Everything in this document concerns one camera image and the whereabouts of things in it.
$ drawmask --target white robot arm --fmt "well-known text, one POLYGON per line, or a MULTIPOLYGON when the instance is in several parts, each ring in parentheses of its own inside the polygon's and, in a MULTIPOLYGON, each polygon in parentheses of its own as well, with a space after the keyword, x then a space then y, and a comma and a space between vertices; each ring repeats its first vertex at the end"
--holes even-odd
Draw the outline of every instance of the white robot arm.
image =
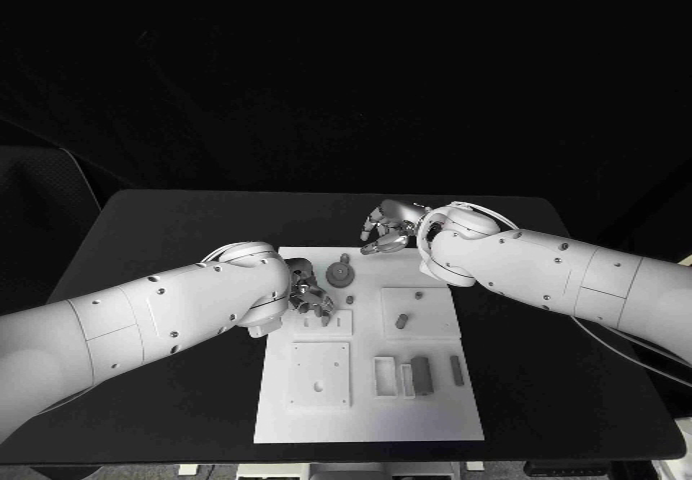
POLYGON ((529 230, 500 232, 463 202, 432 210, 385 200, 362 240, 375 226, 383 236, 364 255, 401 250, 415 235, 421 271, 432 278, 460 287, 478 282, 536 308, 648 340, 692 363, 692 269, 529 230))
POLYGON ((252 337, 274 331, 288 304, 328 316, 305 259, 284 261, 261 242, 219 255, 0 317, 0 443, 60 400, 233 326, 252 337))

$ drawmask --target table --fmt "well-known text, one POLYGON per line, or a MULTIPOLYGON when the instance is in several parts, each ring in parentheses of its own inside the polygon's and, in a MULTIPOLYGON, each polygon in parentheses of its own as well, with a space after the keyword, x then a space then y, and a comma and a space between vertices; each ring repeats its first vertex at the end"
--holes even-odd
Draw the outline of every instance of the table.
MULTIPOLYGON (((389 196, 127 190, 109 200, 52 295, 57 301, 197 262, 220 245, 359 246, 389 196)), ((396 195, 484 205, 522 228, 566 235, 539 198, 396 195)), ((33 267, 49 258, 37 256, 33 267)), ((663 459, 685 444, 640 367, 572 321, 452 288, 484 442, 253 445, 265 339, 238 329, 115 377, 40 415, 0 464, 663 459)), ((615 346, 625 342, 598 328, 615 346)))

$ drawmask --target black table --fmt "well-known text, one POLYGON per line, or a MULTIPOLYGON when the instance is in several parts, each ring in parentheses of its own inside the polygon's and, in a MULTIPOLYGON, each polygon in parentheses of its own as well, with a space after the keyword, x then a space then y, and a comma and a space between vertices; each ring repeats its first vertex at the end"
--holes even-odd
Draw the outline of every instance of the black table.
MULTIPOLYGON (((197 262, 220 245, 360 246, 380 195, 129 190, 111 199, 52 301, 197 262)), ((478 203, 522 228, 566 235, 537 198, 413 196, 478 203)), ((40 258, 31 268, 40 268, 40 258)), ((452 288, 484 442, 253 445, 265 339, 235 330, 108 380, 0 446, 3 464, 674 458, 682 435, 643 369, 572 321, 452 288)), ((625 342, 601 335, 625 351, 625 342)))

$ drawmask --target robotic hand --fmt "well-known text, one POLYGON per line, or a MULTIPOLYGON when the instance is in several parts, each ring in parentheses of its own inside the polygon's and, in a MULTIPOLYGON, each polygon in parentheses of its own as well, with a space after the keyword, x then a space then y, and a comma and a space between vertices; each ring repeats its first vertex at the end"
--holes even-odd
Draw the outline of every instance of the robotic hand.
POLYGON ((399 251, 415 236, 421 272, 432 278, 460 287, 478 282, 536 308, 648 340, 692 363, 692 269, 519 229, 464 202, 432 210, 385 200, 364 222, 363 241, 375 225, 382 236, 363 255, 399 251), (490 217, 512 230, 500 231, 490 217))
POLYGON ((0 317, 0 443, 46 408, 232 327, 266 335, 288 305, 328 317, 304 258, 248 242, 207 259, 0 317))

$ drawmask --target white platform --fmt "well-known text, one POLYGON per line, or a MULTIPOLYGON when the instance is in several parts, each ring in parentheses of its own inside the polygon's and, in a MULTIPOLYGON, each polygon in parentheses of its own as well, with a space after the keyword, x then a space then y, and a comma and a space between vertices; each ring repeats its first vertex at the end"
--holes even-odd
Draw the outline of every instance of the white platform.
MULTIPOLYGON (((336 326, 328 333, 323 333, 310 321, 305 326, 304 315, 294 311, 284 314, 284 326, 269 334, 266 340, 255 443, 483 440, 448 287, 419 273, 421 258, 416 250, 405 249, 395 254, 362 256, 357 248, 282 247, 279 254, 284 258, 304 257, 313 262, 320 286, 327 290, 337 308, 350 310, 351 315, 350 325, 346 321, 347 327, 341 330, 343 334, 339 334, 334 332, 339 330, 336 326), (328 265, 339 261, 341 253, 350 255, 356 278, 349 287, 337 289, 328 285, 324 272, 328 265), (406 338, 396 340, 386 339, 383 288, 412 288, 409 292, 401 293, 406 298, 411 292, 415 294, 415 289, 424 289, 422 298, 415 300, 412 297, 411 300, 419 311, 413 311, 409 317, 409 322, 416 320, 416 323, 411 323, 409 333, 418 332, 421 315, 428 313, 431 332, 437 332, 432 338, 422 332, 412 336, 402 333, 406 338), (354 297, 351 305, 346 304, 349 295, 354 297), (295 380, 291 379, 291 347, 294 348, 294 343, 315 342, 350 344, 350 404, 346 408, 336 408, 336 405, 334 408, 288 408, 291 383, 295 380), (408 364, 416 355, 428 357, 435 391, 425 397, 406 398, 401 391, 401 365, 408 364), (454 385, 451 355, 458 355, 461 360, 465 382, 461 387, 454 385), (375 357, 395 358, 396 397, 375 398, 375 357)), ((411 309, 409 307, 403 300, 401 308, 411 309)), ((388 309, 396 310, 393 303, 388 309)), ((405 332, 406 328, 393 332, 393 335, 405 332)), ((310 383, 305 378, 301 380, 305 385, 314 385, 317 381, 310 383)))

